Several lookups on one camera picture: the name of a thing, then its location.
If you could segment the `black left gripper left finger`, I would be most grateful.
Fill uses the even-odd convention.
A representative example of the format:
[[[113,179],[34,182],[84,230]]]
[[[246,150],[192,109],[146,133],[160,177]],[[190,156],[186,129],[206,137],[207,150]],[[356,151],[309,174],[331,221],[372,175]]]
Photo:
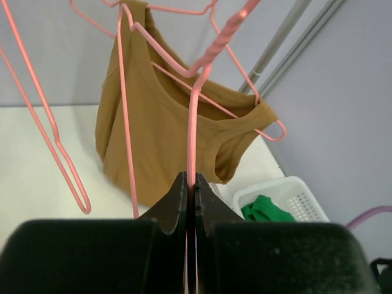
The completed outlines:
[[[2,293],[183,293],[186,174],[138,219],[36,219],[1,252]]]

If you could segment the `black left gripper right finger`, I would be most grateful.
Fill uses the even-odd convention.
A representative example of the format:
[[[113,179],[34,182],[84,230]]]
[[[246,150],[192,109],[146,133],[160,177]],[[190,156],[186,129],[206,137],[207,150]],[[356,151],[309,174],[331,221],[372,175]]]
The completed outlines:
[[[363,250],[329,222],[249,222],[195,185],[200,293],[378,293]]]

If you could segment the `green tank top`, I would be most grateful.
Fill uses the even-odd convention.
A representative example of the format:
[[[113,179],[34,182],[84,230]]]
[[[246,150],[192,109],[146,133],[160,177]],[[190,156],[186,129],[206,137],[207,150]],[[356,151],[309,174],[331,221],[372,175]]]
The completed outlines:
[[[296,222],[288,212],[276,206],[272,200],[264,195],[259,195],[254,202],[241,208],[246,221],[256,222]]]

